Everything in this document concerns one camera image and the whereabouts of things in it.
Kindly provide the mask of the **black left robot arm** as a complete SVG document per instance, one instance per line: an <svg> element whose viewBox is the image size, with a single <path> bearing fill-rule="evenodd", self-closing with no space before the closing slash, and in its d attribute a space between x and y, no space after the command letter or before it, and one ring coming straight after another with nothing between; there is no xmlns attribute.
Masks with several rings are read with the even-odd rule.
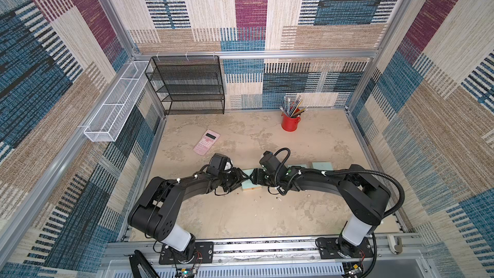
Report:
<svg viewBox="0 0 494 278"><path fill-rule="evenodd" d="M225 194L231 193L248 179L229 157L216 153L209 164L192 176L175 180L153 178L131 209L127 222L148 238L168 246L180 258L189 260L196 251L196 238L176 222L182 203L198 195L215 193L219 187Z"/></svg>

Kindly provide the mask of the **mint drawer jewelry box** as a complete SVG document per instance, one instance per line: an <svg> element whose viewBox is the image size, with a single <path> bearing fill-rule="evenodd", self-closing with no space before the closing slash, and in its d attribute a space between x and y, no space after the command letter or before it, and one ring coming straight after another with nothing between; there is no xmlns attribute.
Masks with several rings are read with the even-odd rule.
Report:
<svg viewBox="0 0 494 278"><path fill-rule="evenodd" d="M322 171L332 171L333 165L331 162L312 162L311 163L313 169L318 169Z"/></svg>

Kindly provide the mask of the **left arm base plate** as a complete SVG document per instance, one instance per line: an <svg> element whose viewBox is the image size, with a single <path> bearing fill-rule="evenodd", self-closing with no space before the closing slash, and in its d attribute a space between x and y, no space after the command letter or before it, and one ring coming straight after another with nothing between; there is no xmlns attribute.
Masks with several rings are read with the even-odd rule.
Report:
<svg viewBox="0 0 494 278"><path fill-rule="evenodd" d="M212 263L214 253L213 241L199 241L189 245L180 252L168 245L163 245L160 252L160 265L193 265Z"/></svg>

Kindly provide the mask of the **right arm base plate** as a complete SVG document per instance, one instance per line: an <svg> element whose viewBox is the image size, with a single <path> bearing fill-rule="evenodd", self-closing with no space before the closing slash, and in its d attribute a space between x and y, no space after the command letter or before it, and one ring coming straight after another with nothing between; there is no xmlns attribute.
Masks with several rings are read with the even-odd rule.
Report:
<svg viewBox="0 0 494 278"><path fill-rule="evenodd" d="M374 257L372 243L369 238L364 238L359 246L353 246L343 238L315 239L316 247L322 259L365 259Z"/></svg>

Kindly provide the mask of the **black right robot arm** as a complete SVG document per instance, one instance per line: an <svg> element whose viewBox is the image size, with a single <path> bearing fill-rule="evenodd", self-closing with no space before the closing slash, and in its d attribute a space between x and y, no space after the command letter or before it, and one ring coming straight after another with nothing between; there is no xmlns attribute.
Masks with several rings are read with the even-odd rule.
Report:
<svg viewBox="0 0 494 278"><path fill-rule="evenodd" d="M289 149L265 152L259 161L261 167L249 175L251 182L274 188L281 196L292 190L315 190L341 196L352 212L336 243L341 257L350 258L359 253L364 239L404 204L402 185L383 172L356 164L333 171L287 167L286 160L280 161L277 157L282 151L289 152Z"/></svg>

